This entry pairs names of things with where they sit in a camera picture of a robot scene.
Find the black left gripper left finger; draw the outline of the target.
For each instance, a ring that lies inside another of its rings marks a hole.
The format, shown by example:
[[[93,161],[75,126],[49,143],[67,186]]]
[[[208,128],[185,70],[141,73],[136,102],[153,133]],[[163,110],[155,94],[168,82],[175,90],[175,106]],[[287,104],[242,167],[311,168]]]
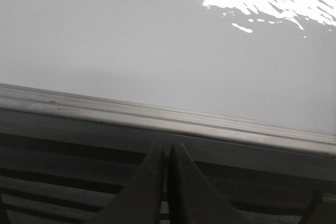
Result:
[[[152,144],[131,181],[85,223],[159,223],[163,181],[163,148]]]

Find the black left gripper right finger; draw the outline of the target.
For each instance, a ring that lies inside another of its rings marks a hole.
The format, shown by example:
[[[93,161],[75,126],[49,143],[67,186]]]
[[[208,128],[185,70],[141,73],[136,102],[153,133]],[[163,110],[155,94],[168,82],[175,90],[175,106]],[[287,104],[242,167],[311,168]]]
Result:
[[[209,183],[185,146],[172,146],[167,169],[171,223],[250,223]]]

